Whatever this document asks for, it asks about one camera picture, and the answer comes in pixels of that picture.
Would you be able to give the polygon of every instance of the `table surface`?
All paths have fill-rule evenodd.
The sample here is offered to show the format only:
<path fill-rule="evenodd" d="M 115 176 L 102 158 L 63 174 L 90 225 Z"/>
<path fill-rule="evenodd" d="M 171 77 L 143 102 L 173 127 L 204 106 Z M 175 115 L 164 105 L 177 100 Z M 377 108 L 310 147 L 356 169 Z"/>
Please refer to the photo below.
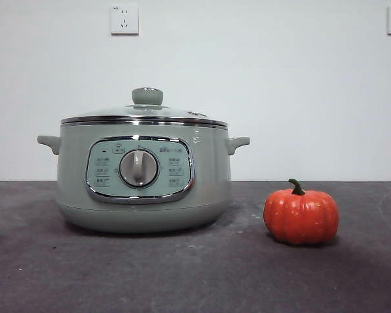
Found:
<path fill-rule="evenodd" d="M 232 182 L 214 223 L 150 235 L 65 222 L 56 182 L 0 182 L 0 312 L 391 312 L 391 182 L 328 192 L 337 237 L 277 243 L 265 198 L 289 183 Z"/>

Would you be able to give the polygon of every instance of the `cooker lid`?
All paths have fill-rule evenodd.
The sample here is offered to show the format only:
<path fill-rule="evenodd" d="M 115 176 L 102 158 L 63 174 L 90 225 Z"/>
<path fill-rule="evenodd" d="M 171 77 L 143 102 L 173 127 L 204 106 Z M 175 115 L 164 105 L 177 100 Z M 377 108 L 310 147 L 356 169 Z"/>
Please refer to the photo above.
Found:
<path fill-rule="evenodd" d="M 77 117 L 63 119 L 61 124 L 68 126 L 127 122 L 140 124 L 142 122 L 156 125 L 180 123 L 181 125 L 196 126 L 202 124 L 227 128 L 227 123 L 216 121 L 204 114 L 162 106 L 163 92 L 155 88 L 134 89 L 132 99 L 134 104 L 131 106 L 88 112 Z"/>

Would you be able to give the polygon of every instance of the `pumpkin stem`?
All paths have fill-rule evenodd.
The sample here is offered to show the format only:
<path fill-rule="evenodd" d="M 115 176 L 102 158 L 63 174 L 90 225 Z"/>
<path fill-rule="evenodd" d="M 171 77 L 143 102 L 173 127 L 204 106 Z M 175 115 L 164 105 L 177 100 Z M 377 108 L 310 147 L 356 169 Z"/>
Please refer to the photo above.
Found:
<path fill-rule="evenodd" d="M 306 194 L 304 190 L 301 189 L 300 183 L 296 179 L 290 178 L 288 181 L 295 185 L 293 192 L 291 194 L 297 194 L 299 196 Z"/>

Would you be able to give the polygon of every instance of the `pumpkin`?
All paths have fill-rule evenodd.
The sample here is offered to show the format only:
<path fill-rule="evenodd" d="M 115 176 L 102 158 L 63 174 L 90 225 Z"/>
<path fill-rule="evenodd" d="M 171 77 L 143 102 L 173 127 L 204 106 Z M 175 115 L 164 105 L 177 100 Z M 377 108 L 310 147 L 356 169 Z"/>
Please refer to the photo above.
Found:
<path fill-rule="evenodd" d="M 276 191 L 265 202 L 263 218 L 268 231 L 293 245 L 333 239 L 339 225 L 336 202 L 327 193 L 305 191 L 295 179 L 288 181 L 294 189 Z"/>

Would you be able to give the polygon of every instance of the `chrome trim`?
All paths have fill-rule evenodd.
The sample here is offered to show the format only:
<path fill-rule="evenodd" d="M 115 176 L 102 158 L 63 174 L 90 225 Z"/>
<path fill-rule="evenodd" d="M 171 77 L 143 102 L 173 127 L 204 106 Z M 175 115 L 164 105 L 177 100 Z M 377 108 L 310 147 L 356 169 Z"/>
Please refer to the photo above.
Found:
<path fill-rule="evenodd" d="M 68 119 L 62 119 L 61 124 L 67 123 L 79 123 L 79 122 L 97 122 L 101 124 L 106 121 L 122 121 L 122 122 L 170 122 L 170 123 L 191 123 L 191 124 L 206 124 L 206 125 L 218 125 L 227 127 L 227 123 L 221 121 L 215 121 L 212 119 L 196 119 L 191 117 L 162 117 L 162 116 L 144 116 L 144 115 L 96 115 L 96 116 L 79 116 L 69 117 Z"/>
<path fill-rule="evenodd" d="M 101 192 L 94 190 L 88 180 L 88 175 L 87 175 L 88 169 L 89 169 L 91 150 L 99 142 L 108 142 L 108 141 L 116 141 L 116 140 L 157 140 L 157 141 L 163 141 L 163 142 L 167 141 L 167 142 L 181 143 L 185 147 L 185 149 L 187 150 L 188 161 L 190 163 L 190 180 L 188 181 L 188 184 L 178 192 L 174 192 L 173 194 L 165 194 L 165 195 L 161 195 L 161 196 L 119 197 L 119 196 L 110 196 L 108 194 L 103 194 Z M 187 193 L 193 187 L 195 179 L 196 179 L 196 176 L 195 176 L 195 172 L 194 172 L 194 162 L 193 162 L 191 147 L 182 139 L 158 137 L 158 136 L 140 136 L 140 135 L 115 136 L 115 137 L 105 137 L 100 140 L 97 140 L 90 147 L 89 157 L 87 160 L 87 167 L 85 169 L 85 184 L 88 187 L 87 192 L 89 193 L 89 195 L 96 200 L 99 200 L 102 202 L 107 202 L 107 203 L 116 203 L 116 204 L 154 204 L 154 203 L 164 203 L 164 202 L 170 202 L 170 201 L 177 201 L 177 200 L 183 199 L 183 197 L 185 197 L 185 195 L 187 195 Z"/>
<path fill-rule="evenodd" d="M 69 122 L 61 124 L 61 127 L 79 126 L 79 125 L 171 125 L 171 126 L 189 126 L 206 127 L 227 130 L 227 127 L 221 125 L 201 124 L 201 123 L 183 123 L 183 122 L 158 122 L 158 121 L 84 121 Z"/>

